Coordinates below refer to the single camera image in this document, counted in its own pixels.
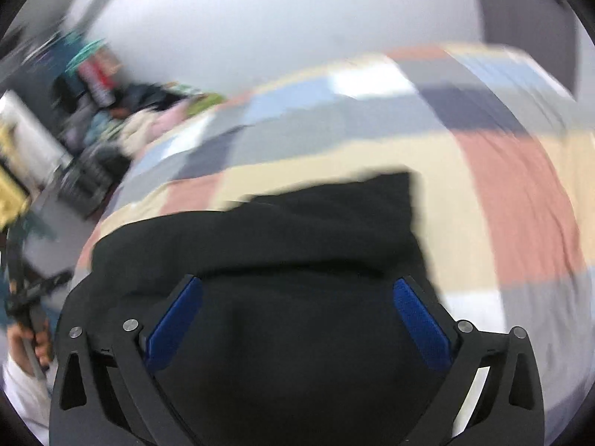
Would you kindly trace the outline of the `white sleeved left forearm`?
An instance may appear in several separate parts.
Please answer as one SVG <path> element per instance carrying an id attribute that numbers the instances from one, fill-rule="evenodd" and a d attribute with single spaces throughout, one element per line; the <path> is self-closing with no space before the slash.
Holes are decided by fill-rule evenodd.
<path id="1" fill-rule="evenodd" d="M 46 382 L 27 375 L 8 355 L 2 365 L 2 384 L 6 397 L 20 419 L 42 445 L 48 445 L 51 395 Z"/>

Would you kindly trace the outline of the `person's left hand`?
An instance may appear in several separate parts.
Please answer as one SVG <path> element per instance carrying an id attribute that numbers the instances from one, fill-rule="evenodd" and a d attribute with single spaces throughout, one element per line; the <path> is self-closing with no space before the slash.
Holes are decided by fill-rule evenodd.
<path id="1" fill-rule="evenodd" d="M 33 345 L 34 354 L 43 368 L 49 366 L 54 360 L 48 322 L 44 324 L 42 331 L 37 333 L 21 324 L 11 324 L 7 328 L 7 339 L 9 355 L 27 375 L 34 375 L 34 372 L 24 344 L 31 343 Z"/>

